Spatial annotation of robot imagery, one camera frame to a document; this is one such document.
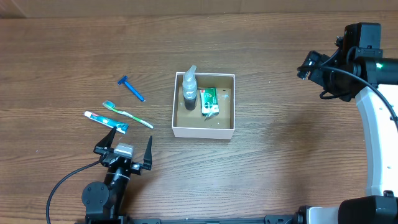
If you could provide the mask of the blue disposable razor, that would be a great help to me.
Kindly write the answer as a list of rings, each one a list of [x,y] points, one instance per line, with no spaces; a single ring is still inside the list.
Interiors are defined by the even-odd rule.
[[[125,85],[141,102],[144,102],[144,97],[127,81],[128,76],[123,76],[119,81],[118,85]]]

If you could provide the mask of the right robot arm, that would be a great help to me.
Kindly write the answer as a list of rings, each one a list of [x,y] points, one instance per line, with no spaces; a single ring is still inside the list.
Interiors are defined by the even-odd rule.
[[[297,76],[320,85],[321,99],[355,101],[366,146],[366,195],[337,207],[302,206],[290,222],[397,223],[397,59],[383,56],[379,23],[347,25],[335,44],[332,56],[310,51]]]

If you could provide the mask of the green white toothbrush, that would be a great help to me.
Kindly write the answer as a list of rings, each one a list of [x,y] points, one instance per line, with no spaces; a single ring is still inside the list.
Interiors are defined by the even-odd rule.
[[[117,110],[115,104],[113,102],[111,102],[111,101],[106,100],[105,102],[103,102],[103,106],[105,108],[107,108],[108,110],[110,110],[110,111],[113,111],[113,112],[115,112],[117,114],[121,114],[121,115],[126,116],[128,118],[131,118],[131,119],[137,121],[138,123],[143,124],[144,126],[150,128],[150,129],[154,128],[153,125],[149,124],[148,122],[144,121],[143,119],[140,119],[140,118],[138,118],[138,117],[126,112],[126,111]]]

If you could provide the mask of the green soap bar pack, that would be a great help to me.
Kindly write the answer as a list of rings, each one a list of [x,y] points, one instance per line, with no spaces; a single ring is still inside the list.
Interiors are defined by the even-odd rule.
[[[200,90],[201,113],[206,118],[216,116],[220,112],[217,94],[216,88],[205,88]]]

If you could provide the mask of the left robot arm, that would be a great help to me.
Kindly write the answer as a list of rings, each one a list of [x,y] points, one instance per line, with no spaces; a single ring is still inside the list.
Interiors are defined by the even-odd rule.
[[[152,138],[148,140],[143,162],[139,163],[132,160],[132,145],[119,143],[111,147],[115,134],[113,128],[93,149],[100,155],[99,163],[108,170],[104,181],[92,182],[82,192],[85,223],[133,223],[129,215],[121,213],[127,185],[131,175],[152,169]]]

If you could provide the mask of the clear soap pump bottle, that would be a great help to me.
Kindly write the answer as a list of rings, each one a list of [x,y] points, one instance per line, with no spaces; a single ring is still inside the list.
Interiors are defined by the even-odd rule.
[[[197,99],[197,80],[195,76],[197,66],[192,65],[183,75],[182,91],[185,107],[192,111],[196,107]]]

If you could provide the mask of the white green toothpaste tube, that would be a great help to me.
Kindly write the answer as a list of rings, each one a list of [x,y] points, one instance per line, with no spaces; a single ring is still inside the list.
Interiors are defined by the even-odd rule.
[[[89,118],[97,123],[105,125],[109,128],[116,128],[116,131],[119,133],[122,133],[122,134],[125,134],[129,127],[129,125],[127,123],[122,123],[120,121],[116,121],[116,120],[107,118],[105,116],[95,114],[90,111],[85,111],[84,116],[86,116],[87,118]]]

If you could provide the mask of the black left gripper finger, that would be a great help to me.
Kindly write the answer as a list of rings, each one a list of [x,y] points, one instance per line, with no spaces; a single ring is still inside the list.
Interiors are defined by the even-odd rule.
[[[152,136],[150,136],[143,158],[143,167],[152,167]]]
[[[96,144],[95,149],[105,149],[111,147],[116,132],[116,127],[113,127],[112,130]]]

